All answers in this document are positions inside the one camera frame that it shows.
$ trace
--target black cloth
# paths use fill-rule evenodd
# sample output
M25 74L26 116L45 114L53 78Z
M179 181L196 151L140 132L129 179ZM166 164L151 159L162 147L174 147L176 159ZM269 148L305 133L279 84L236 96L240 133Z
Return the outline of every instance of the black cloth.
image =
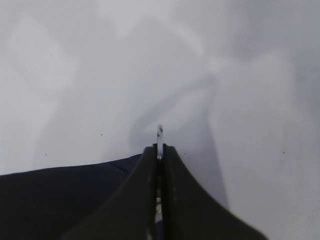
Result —
M140 155L0 176L0 240L56 240L115 192Z

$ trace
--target black plastic piece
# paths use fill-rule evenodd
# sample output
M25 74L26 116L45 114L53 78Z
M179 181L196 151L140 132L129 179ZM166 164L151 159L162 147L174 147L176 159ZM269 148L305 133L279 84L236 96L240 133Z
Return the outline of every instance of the black plastic piece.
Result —
M146 147L117 192L61 240L156 239L157 154Z
M215 201L173 146L164 146L162 212L165 240L266 240Z

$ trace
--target dark fabric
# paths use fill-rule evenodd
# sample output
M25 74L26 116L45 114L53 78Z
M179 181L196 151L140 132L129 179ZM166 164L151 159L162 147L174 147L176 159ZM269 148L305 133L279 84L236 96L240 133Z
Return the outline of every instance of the dark fabric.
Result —
M56 240L108 200L139 158L0 176L0 240Z

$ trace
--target white surface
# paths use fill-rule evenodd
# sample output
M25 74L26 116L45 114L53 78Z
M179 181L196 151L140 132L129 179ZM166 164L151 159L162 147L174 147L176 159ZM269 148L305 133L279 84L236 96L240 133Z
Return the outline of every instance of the white surface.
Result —
M318 0L0 2L0 173L156 140L271 240L320 238Z

